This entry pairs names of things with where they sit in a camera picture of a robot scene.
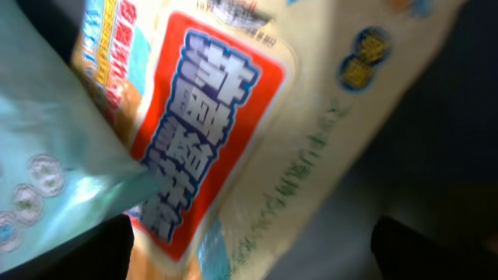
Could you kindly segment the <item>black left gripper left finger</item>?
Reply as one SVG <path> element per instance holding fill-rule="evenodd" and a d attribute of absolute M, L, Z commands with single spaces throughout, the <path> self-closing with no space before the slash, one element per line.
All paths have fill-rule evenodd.
<path fill-rule="evenodd" d="M 117 215 L 32 261 L 1 273 L 1 280 L 125 280 L 134 235 Z"/>

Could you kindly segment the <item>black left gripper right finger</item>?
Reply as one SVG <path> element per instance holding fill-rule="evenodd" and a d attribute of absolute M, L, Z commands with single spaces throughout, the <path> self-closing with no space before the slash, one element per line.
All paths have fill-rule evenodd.
<path fill-rule="evenodd" d="M 381 217 L 370 249 L 383 280 L 496 280 L 497 260 L 456 253 L 395 219 Z"/>

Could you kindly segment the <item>light teal wipes packet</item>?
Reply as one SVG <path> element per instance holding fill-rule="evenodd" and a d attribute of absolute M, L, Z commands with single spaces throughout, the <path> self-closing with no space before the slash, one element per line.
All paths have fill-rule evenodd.
<path fill-rule="evenodd" d="M 84 234 L 158 186 L 20 7 L 3 1 L 1 270 Z"/>

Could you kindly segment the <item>yellow red snack bag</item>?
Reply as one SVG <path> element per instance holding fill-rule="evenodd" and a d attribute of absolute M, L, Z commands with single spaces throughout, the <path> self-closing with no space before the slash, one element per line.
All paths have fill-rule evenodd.
<path fill-rule="evenodd" d="M 262 279 L 442 44 L 457 0 L 92 0 L 74 69 L 163 178 L 128 279 Z"/>

